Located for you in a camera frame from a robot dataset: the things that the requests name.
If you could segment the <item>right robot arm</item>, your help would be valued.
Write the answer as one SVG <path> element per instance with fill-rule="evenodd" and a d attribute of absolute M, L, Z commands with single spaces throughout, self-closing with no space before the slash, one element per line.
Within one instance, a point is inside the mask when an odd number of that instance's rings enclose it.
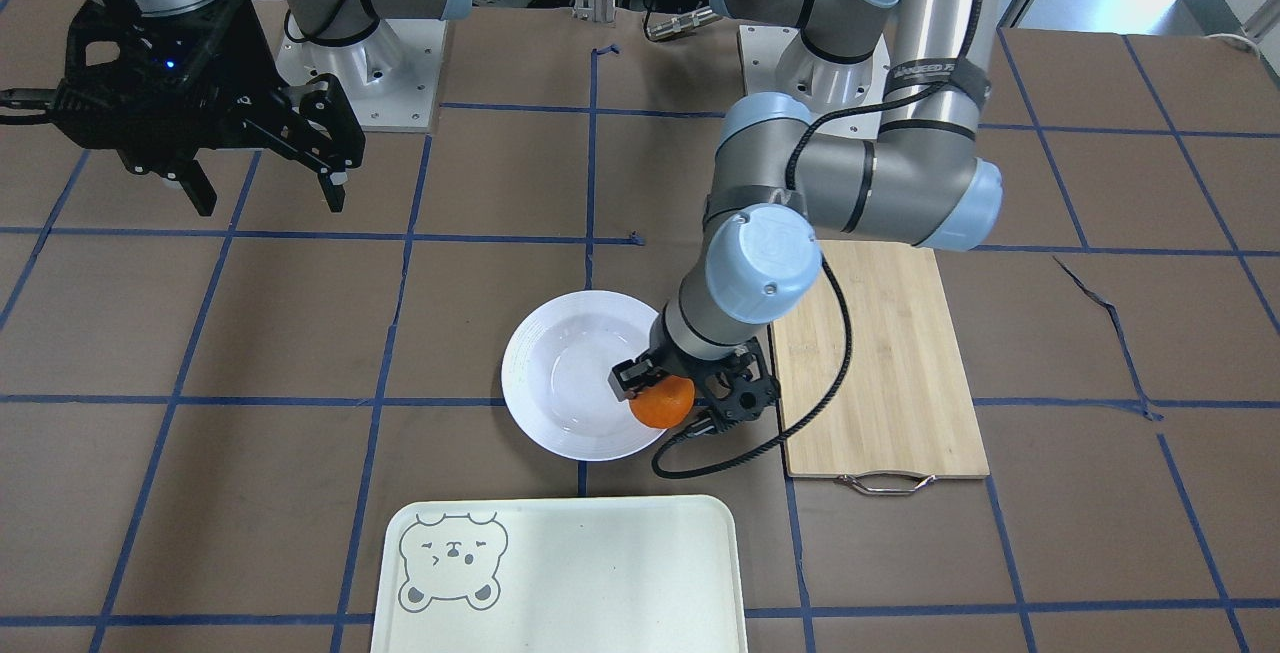
<path fill-rule="evenodd" d="M 285 0 L 296 44 L 319 52 L 305 82 L 276 68 L 252 0 L 86 0 L 51 91 L 8 91 L 86 150 L 118 152 L 209 216 L 218 193 L 202 150 L 269 150 L 311 170 L 330 211 L 366 137 L 351 100 L 383 91 L 403 60 L 394 19 L 457 20 L 474 0 Z"/>

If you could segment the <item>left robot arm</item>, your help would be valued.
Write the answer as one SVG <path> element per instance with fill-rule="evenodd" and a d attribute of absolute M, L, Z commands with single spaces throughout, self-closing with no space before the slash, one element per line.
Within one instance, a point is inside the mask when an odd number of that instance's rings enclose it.
<path fill-rule="evenodd" d="M 701 252 L 666 303 L 649 347 L 607 375 L 617 401 L 637 403 L 668 378 L 700 394 L 722 376 L 730 393 L 710 419 L 755 419 L 778 399 L 771 376 L 748 379 L 756 335 L 788 314 L 820 271 L 818 230 L 965 251 L 991 233 L 1001 174 L 977 155 L 989 99 L 998 0 L 710 0 L 726 18 L 792 27 L 800 64 L 863 70 L 895 24 L 879 102 L 846 109 L 815 99 L 796 70 L 776 91 L 727 111 L 703 216 Z"/>

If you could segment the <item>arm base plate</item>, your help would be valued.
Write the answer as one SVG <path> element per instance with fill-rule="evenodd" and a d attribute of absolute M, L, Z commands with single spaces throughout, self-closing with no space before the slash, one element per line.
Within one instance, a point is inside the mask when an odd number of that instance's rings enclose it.
<path fill-rule="evenodd" d="M 812 52 L 799 29 L 740 26 L 739 52 L 745 93 L 790 93 L 813 115 L 881 102 L 890 69 L 886 38 L 861 61 L 829 61 Z"/>
<path fill-rule="evenodd" d="M 338 76 L 366 132 L 429 133 L 449 32 L 448 20 L 392 19 L 346 47 L 287 37 L 276 51 L 276 69 L 291 85 Z"/>

